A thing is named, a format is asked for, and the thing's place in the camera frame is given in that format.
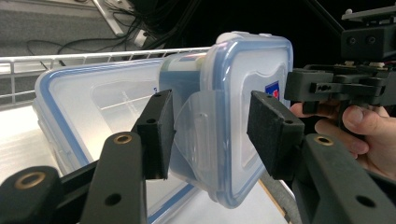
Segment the container lid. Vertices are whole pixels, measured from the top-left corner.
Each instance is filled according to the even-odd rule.
[[[172,171],[215,202],[238,206],[265,170],[247,135],[251,91],[289,106],[283,96],[292,60],[284,37],[219,36],[202,64],[199,90],[177,113]]]
[[[158,89],[162,60],[67,66],[39,77],[34,108],[64,175],[98,160],[111,134],[131,131]],[[147,181],[148,220],[192,190],[172,175]]]

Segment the dark background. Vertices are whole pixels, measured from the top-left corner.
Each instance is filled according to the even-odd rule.
[[[159,6],[164,0],[144,1]],[[161,26],[169,29],[180,17],[187,2],[178,1],[169,18]],[[168,48],[207,47],[225,32],[245,31],[253,34],[267,33],[286,37],[293,45],[294,66],[307,63],[340,63],[340,35],[333,32],[326,21],[308,6],[308,0],[202,0],[187,21],[178,37]],[[342,15],[351,8],[354,12],[389,7],[394,1],[385,0],[321,0],[318,1],[344,28],[360,26],[359,23],[341,21]]]

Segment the white surface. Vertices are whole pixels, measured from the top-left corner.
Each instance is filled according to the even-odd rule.
[[[33,108],[26,106],[0,111],[0,183],[24,168],[37,165],[58,168],[47,140],[37,125]],[[157,192],[160,193],[157,190],[149,194],[148,201]],[[277,224],[286,221],[262,187],[256,184],[244,202],[235,209],[227,209],[219,203],[214,203],[207,192],[200,191],[167,223]]]
[[[0,183],[20,170],[41,165],[58,169],[33,108],[0,111]]]
[[[227,209],[219,203],[214,203],[207,192],[200,191],[167,223],[172,224],[240,224],[287,223],[279,210],[272,203],[262,186],[257,183],[246,199],[235,209]]]

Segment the finger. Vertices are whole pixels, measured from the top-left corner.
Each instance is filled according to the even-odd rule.
[[[387,140],[393,139],[394,143],[396,143],[396,138],[394,137],[396,133],[395,118],[382,117],[372,110],[353,105],[344,112],[343,122],[353,133]]]
[[[384,106],[373,106],[369,105],[369,110],[373,110],[375,113],[379,114],[381,117],[389,118],[389,114]]]
[[[369,145],[359,138],[346,133],[335,126],[329,119],[321,119],[315,125],[317,133],[326,134],[340,140],[356,158],[356,154],[364,154],[369,150]]]
[[[358,153],[355,153],[355,152],[350,152],[349,151],[349,153],[350,153],[350,155],[353,157],[353,159],[357,159],[358,158]]]
[[[337,119],[337,108],[336,105],[319,104],[317,114],[303,114],[303,103],[296,103],[291,106],[290,111],[298,118],[309,118],[316,115],[328,119]]]
[[[303,114],[303,103],[296,103],[292,105],[290,111],[298,118],[309,118],[314,116],[314,114]]]

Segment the black cable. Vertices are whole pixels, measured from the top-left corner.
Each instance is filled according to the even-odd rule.
[[[192,0],[186,10],[183,12],[179,20],[177,21],[176,25],[174,28],[172,28],[169,32],[167,32],[165,35],[161,36],[160,38],[156,39],[156,41],[150,43],[149,45],[146,45],[142,48],[144,49],[156,49],[160,45],[166,43],[171,37],[177,35],[180,33],[180,30],[184,29],[186,26],[186,21],[190,20],[192,12],[195,11],[195,9],[200,5],[201,0]],[[141,56],[135,56],[134,59],[140,59]]]
[[[137,35],[137,32],[135,32],[134,35],[133,35],[131,38],[127,38],[127,39],[124,41],[124,50],[125,50],[125,51],[127,51],[127,43],[128,43],[129,41],[134,40],[134,39],[136,38],[136,35]]]
[[[340,39],[341,33],[345,30],[344,27],[317,0],[304,0],[304,2],[328,26],[332,33]]]
[[[134,19],[134,21],[132,22],[131,26],[129,27],[127,33],[126,33],[125,35],[123,35],[123,36],[117,36],[117,37],[114,37],[114,38],[87,38],[87,39],[79,39],[79,40],[71,41],[71,42],[69,42],[69,43],[67,43],[67,44],[65,44],[65,45],[63,45],[63,46],[61,46],[61,47],[58,49],[57,54],[61,54],[61,52],[62,52],[63,49],[69,49],[70,46],[72,46],[72,45],[76,45],[76,44],[78,44],[78,43],[83,43],[83,42],[87,42],[87,41],[121,40],[120,43],[123,43],[123,41],[125,41],[125,39],[128,39],[128,37],[129,37],[129,36],[131,35],[131,33],[135,30],[135,28],[138,28],[138,26],[134,26],[134,24],[135,24],[136,22],[137,22],[137,23],[140,23],[140,20],[139,20],[139,19]],[[118,46],[118,45],[119,45],[119,43],[117,43],[116,45],[111,45],[111,46],[104,47],[104,48],[99,49],[99,50],[97,50],[97,51],[100,51],[100,50],[103,50],[103,49],[106,49],[106,48],[116,47],[116,46]]]
[[[55,42],[48,41],[48,40],[28,40],[28,41],[26,42],[26,48],[27,48],[27,50],[29,51],[29,53],[32,54],[32,55],[35,55],[35,54],[34,54],[33,51],[31,50],[30,45],[31,45],[32,43],[35,43],[35,42],[41,42],[41,43],[51,44],[51,45],[55,45],[55,46],[58,46],[58,47],[62,47],[62,46],[63,46],[62,44],[55,43]],[[100,50],[107,49],[107,48],[110,48],[110,47],[112,47],[112,45],[111,45],[111,46],[107,46],[107,47],[102,48],[102,49],[96,49],[96,50],[77,49],[77,48],[72,48],[72,47],[68,47],[68,49],[72,49],[72,50],[76,50],[76,51],[81,51],[81,52],[95,53],[95,52],[98,52],[98,51],[100,51]]]
[[[56,45],[56,46],[60,46],[60,47],[62,46],[61,44],[58,44],[58,43],[55,43],[55,42],[52,42],[52,41],[47,41],[47,40],[29,40],[29,41],[26,43],[26,44],[27,44],[26,47],[27,47],[29,53],[32,54],[32,55],[35,55],[35,54],[33,53],[33,51],[32,51],[32,50],[30,49],[30,47],[29,47],[29,43],[31,43],[31,42],[42,42],[42,43],[48,43],[48,44],[52,44],[52,45]],[[70,48],[70,49],[78,50],[78,51],[83,51],[83,52],[92,52],[92,53],[102,50],[102,49],[97,49],[97,50],[86,50],[86,49],[74,49],[74,48]],[[44,68],[45,68],[46,70],[49,70],[48,67],[47,67],[46,65],[44,65],[43,62],[40,61],[40,63],[41,63],[41,65],[44,66]],[[61,66],[66,66],[62,60],[60,60],[59,63],[61,64]]]
[[[160,7],[155,8],[151,12],[141,13],[135,11],[134,14],[139,16],[147,25],[148,30],[158,31],[161,23],[172,13],[173,9],[180,0],[169,0]]]
[[[126,15],[126,14],[123,13],[123,12],[118,12],[118,11],[116,11],[116,12],[113,12],[113,18],[114,18],[114,20],[115,20],[117,23],[119,23],[119,24],[121,24],[121,25],[123,25],[123,26],[128,26],[128,27],[129,27],[130,25],[123,23],[122,21],[120,21],[120,19],[118,19],[118,18],[116,17],[117,14],[122,14],[122,15]]]

